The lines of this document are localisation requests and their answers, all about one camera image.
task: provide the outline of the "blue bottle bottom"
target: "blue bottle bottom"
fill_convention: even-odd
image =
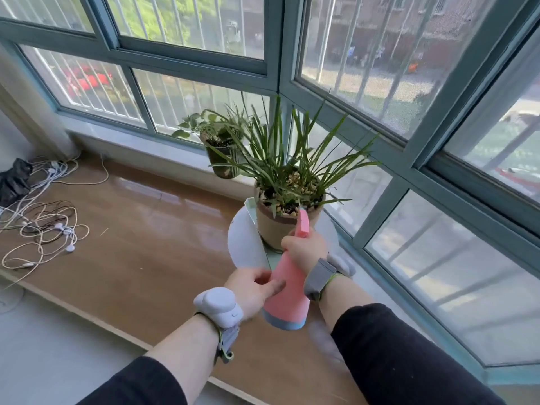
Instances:
[[[264,308],[261,310],[262,316],[264,319],[272,326],[285,330],[285,331],[292,331],[292,330],[298,330],[304,326],[306,323],[306,320],[304,319],[302,322],[291,322],[291,321],[285,321],[281,320],[277,317],[274,317],[272,314],[269,314]]]

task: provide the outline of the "plant pot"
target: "plant pot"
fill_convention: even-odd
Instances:
[[[272,216],[272,211],[260,201],[260,190],[255,187],[255,199],[257,201],[257,230],[267,245],[275,250],[283,251],[281,248],[281,239],[289,234],[296,225],[296,217],[293,216]],[[319,219],[324,204],[308,211],[310,226],[314,226]]]
[[[204,144],[206,153],[208,154],[208,159],[210,160],[210,164],[225,162],[225,159],[223,159],[219,154],[214,152],[212,148],[209,147],[209,144],[207,142],[204,142]],[[217,149],[223,155],[229,156],[235,162],[238,162],[240,151],[236,149],[236,146],[214,146],[214,149]],[[214,173],[222,179],[232,179],[239,174],[238,168],[233,166],[212,166],[212,169],[214,170]]]

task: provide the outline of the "hand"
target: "hand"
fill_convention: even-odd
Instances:
[[[320,258],[326,259],[328,255],[326,240],[313,227],[309,229],[309,234],[305,238],[285,236],[281,240],[281,247],[289,252],[291,260],[306,276]]]
[[[248,320],[259,312],[267,299],[285,287],[285,280],[272,280],[272,270],[265,268],[239,268],[227,279],[226,288],[231,290]]]

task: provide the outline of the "black sleeve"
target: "black sleeve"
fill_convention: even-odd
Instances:
[[[178,381],[160,362],[139,357],[79,405],[187,405]]]
[[[349,308],[332,338],[369,405],[504,405],[383,304]]]

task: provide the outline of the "potted plant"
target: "potted plant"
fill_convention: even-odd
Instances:
[[[183,129],[176,130],[172,137],[187,139],[191,134],[198,133],[199,139],[206,148],[214,173],[223,179],[232,179],[238,176],[239,170],[236,167],[229,165],[215,166],[215,164],[223,161],[219,153],[236,162],[239,161],[240,152],[237,149],[236,142],[241,141],[244,135],[242,131],[245,123],[243,113],[240,113],[238,108],[233,112],[230,107],[227,107],[227,116],[224,116],[211,109],[205,109],[200,114],[193,113],[182,120],[184,122],[179,124],[179,127]]]
[[[220,156],[225,160],[223,165],[234,166],[241,174],[255,178],[257,229],[269,246],[281,250],[281,239],[294,228],[300,207],[307,210],[309,221],[314,225],[325,204],[350,200],[338,199],[329,191],[337,181],[352,170],[378,163],[367,160],[373,140],[358,151],[351,149],[345,156],[327,161],[337,148],[336,145],[330,149],[330,141],[346,116],[317,148],[308,146],[309,134],[322,106],[313,119],[306,112],[302,122],[293,109],[298,139],[294,153],[289,156],[283,143],[280,97],[277,97],[276,107],[278,110],[271,123],[268,122],[265,108],[266,123],[262,123],[252,106],[254,115],[246,122],[248,146],[241,145],[238,138],[233,136],[243,155],[241,162],[221,152]]]

